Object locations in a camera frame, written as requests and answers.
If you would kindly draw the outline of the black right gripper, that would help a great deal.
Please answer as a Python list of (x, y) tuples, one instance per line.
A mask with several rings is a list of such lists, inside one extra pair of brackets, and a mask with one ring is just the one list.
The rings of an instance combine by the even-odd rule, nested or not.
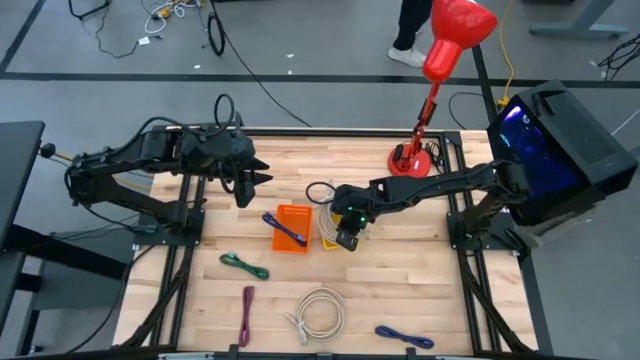
[(340, 185), (334, 190), (333, 201), (338, 201), (338, 214), (341, 216), (335, 241), (344, 249), (354, 252), (358, 238), (347, 231), (361, 231), (369, 223), (370, 192)]

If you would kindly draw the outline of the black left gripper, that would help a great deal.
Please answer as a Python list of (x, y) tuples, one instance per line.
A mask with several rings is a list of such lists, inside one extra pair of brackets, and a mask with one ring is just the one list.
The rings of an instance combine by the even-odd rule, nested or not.
[(255, 197), (255, 187), (273, 179), (271, 175), (250, 170), (269, 170), (256, 157), (253, 141), (245, 133), (207, 135), (208, 179), (234, 179), (234, 197), (239, 208), (246, 208)]

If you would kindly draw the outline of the yellow plastic basket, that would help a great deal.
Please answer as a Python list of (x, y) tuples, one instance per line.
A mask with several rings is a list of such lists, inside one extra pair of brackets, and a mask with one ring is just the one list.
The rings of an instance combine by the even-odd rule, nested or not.
[(318, 229), (320, 231), (323, 247), (326, 250), (333, 250), (339, 247), (335, 239), (338, 233), (338, 224), (340, 220), (340, 215), (335, 215), (328, 209), (322, 210), (318, 214)]

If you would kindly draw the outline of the orange plastic basket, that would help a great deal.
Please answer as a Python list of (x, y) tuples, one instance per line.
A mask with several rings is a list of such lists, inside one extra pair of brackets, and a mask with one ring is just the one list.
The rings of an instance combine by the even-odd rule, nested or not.
[(311, 248), (312, 208), (308, 205), (280, 204), (275, 218), (290, 232), (303, 236), (305, 244), (301, 245), (287, 233), (275, 229), (271, 249), (275, 252), (306, 255)]

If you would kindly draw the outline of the person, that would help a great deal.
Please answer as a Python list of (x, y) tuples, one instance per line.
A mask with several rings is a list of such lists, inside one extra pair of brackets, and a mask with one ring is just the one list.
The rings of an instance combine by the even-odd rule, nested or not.
[(420, 30), (431, 16), (433, 0), (402, 0), (398, 31), (387, 55), (390, 59), (421, 68), (426, 56), (414, 45)]

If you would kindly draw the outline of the red desk lamp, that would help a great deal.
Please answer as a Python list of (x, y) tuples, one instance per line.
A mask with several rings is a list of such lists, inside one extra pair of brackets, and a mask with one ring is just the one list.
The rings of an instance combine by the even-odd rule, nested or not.
[(442, 83), (450, 78), (461, 54), (486, 39), (497, 26), (497, 17), (473, 0), (434, 0), (432, 12), (434, 42), (422, 65), (424, 77), (431, 88), (418, 116), (418, 122), (405, 146), (405, 159), (388, 158), (393, 175), (424, 177), (431, 168), (431, 159), (423, 149), (422, 138), (436, 109), (435, 99)]

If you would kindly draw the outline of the black desk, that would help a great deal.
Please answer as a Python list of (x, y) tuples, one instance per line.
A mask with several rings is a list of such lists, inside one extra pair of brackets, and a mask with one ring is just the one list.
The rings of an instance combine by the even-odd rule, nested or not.
[(45, 124), (42, 121), (0, 122), (0, 337), (17, 290), (38, 292), (41, 277), (23, 274), (26, 254), (18, 249), (14, 225)]

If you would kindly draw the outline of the black computer tower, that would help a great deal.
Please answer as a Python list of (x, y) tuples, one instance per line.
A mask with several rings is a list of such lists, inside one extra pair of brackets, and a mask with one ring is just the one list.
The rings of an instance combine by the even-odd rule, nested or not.
[(558, 80), (513, 96), (487, 135), (496, 160), (524, 167), (530, 195), (509, 207), (522, 226), (584, 211), (627, 189), (638, 168), (636, 158)]

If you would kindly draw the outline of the grey desk leg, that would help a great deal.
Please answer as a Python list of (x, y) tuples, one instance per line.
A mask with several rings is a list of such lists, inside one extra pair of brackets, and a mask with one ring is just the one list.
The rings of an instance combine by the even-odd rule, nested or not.
[(529, 32), (534, 35), (580, 38), (608, 39), (619, 38), (629, 33), (625, 26), (599, 24), (597, 20), (614, 3), (614, 0), (589, 0), (586, 8), (572, 22), (531, 23)]

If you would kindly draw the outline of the silver aluminium bracket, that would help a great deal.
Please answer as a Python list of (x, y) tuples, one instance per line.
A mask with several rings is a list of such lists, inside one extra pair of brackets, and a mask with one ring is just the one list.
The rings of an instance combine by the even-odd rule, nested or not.
[(159, 354), (157, 360), (215, 360), (214, 352), (176, 352)]

